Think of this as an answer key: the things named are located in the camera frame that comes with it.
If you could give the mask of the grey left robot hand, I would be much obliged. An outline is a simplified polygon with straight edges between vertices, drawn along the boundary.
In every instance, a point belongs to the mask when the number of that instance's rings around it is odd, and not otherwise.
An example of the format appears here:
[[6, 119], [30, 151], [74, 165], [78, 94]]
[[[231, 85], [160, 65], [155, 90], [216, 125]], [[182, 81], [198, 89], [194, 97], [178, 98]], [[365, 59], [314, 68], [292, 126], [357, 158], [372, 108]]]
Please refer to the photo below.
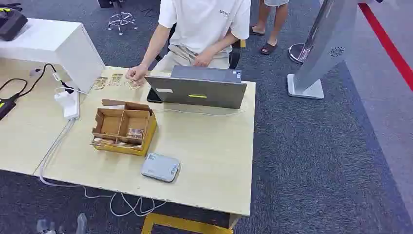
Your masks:
[[[85, 234], [87, 232], [87, 217], [84, 213], [80, 213], [77, 217], [77, 226], [75, 234]], [[63, 226], [56, 227], [54, 222], [49, 222], [47, 219], [39, 219], [36, 224], [37, 234], [66, 234]]]

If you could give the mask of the person's right hand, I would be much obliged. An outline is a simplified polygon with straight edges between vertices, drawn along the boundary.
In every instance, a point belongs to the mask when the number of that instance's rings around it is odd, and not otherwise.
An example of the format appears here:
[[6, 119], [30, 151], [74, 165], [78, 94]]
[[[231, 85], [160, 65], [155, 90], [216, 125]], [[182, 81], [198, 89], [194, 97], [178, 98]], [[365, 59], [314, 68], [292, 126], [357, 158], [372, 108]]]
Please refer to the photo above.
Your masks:
[[138, 66], [130, 68], [125, 74], [125, 78], [132, 86], [141, 86], [145, 83], [145, 76], [148, 72], [148, 66], [140, 64]]

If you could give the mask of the person's left hand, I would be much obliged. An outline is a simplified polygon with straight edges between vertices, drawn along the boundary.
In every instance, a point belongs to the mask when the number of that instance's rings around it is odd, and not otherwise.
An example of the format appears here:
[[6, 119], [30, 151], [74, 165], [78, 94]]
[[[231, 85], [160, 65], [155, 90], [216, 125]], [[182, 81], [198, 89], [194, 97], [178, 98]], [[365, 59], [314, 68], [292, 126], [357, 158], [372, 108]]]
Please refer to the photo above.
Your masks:
[[208, 67], [213, 60], [213, 57], [213, 51], [205, 50], [196, 56], [192, 65], [197, 67]]

